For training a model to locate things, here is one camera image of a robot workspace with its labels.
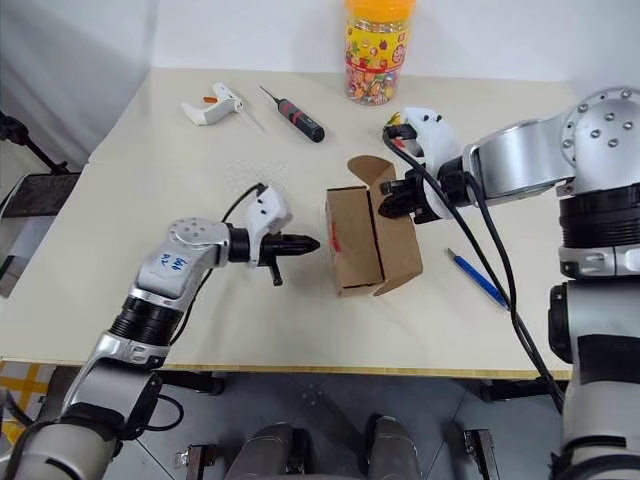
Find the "blue pencil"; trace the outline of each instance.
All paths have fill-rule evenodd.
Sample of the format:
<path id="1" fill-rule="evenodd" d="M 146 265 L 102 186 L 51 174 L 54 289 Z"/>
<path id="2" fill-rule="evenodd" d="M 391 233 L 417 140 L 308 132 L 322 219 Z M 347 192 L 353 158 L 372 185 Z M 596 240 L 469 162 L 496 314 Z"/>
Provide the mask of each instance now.
<path id="1" fill-rule="evenodd" d="M 476 285 L 478 285 L 485 292 L 487 292 L 491 296 L 491 298 L 493 298 L 496 302 L 500 304 L 502 308 L 505 308 L 507 310 L 509 309 L 509 307 L 507 306 L 507 302 L 504 301 L 504 298 L 502 298 L 502 295 L 500 295 L 500 292 L 493 285 L 493 283 L 491 283 L 489 280 L 484 278 L 484 276 L 480 272 L 478 272 L 475 268 L 473 268 L 469 264 L 469 262 L 467 262 L 460 255 L 456 255 L 455 252 L 450 248 L 447 248 L 447 254 L 449 255 L 449 258 L 451 258 L 451 260 L 456 262 L 456 264 L 462 269 L 463 272 L 465 272 L 467 275 L 469 275 L 469 277 L 471 277 L 471 279 L 474 281 Z"/>

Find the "brown cardboard box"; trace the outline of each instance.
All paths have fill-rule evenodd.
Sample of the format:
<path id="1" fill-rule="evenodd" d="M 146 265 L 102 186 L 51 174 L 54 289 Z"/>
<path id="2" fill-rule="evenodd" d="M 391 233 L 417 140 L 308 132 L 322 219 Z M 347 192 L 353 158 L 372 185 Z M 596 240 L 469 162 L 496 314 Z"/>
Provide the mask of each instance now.
<path id="1" fill-rule="evenodd" d="M 327 190 L 327 223 L 339 296 L 387 293 L 422 273 L 420 248 L 408 216 L 378 214 L 380 184 L 396 179 L 393 164 L 361 155 L 349 170 L 368 185 Z"/>

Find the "orange jar lid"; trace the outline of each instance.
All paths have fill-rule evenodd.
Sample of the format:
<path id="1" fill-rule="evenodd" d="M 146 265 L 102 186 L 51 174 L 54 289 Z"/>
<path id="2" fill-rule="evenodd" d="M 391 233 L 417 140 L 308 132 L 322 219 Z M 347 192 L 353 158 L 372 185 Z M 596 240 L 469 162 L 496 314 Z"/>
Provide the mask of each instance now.
<path id="1" fill-rule="evenodd" d="M 354 17 L 386 23 L 408 20 L 416 0 L 345 0 L 345 4 Z"/>

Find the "candy jar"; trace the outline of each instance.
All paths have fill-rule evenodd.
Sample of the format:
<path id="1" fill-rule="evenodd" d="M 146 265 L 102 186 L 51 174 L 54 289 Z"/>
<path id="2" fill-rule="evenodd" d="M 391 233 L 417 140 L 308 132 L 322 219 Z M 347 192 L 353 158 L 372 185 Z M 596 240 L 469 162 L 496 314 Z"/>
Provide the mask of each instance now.
<path id="1" fill-rule="evenodd" d="M 346 93 L 362 105 L 395 95 L 415 0 L 346 0 Z"/>

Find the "table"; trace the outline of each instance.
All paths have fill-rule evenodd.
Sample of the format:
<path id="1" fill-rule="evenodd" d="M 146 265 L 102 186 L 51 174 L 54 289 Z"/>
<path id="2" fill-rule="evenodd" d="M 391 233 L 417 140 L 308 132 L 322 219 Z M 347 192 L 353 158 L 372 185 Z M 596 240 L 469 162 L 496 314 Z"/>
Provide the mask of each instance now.
<path id="1" fill-rule="evenodd" d="M 196 127 L 181 101 L 197 103 L 223 81 L 251 117 L 231 114 Z M 406 105 L 444 113 L 465 142 L 509 123 L 556 114 L 575 103 L 565 83 L 405 76 L 387 105 L 355 105 L 341 75 L 152 69 L 122 117 L 92 154 L 0 319 L 7 360 L 79 364 L 111 325 L 147 253 L 181 216 L 218 219 L 256 181 L 278 188 L 294 219 L 291 233 L 322 248 L 280 262 L 285 285 L 267 269 L 229 265 L 201 292 L 189 328 L 167 367 L 204 370 L 329 371 L 531 378 L 533 367 L 500 311 L 444 253 L 479 261 L 453 222 L 417 226 L 424 273 L 382 297 L 337 298 L 325 229 L 327 188 L 358 185 L 346 161 L 359 154 L 401 160 L 381 127 Z M 280 117 L 264 85 L 326 129 L 311 143 Z M 549 350 L 549 289 L 561 281 L 558 202 L 553 192 L 493 209 L 513 263 L 519 311 L 549 367 L 569 366 Z M 470 226 L 499 271 L 475 209 Z M 240 208 L 231 219 L 243 223 Z"/>

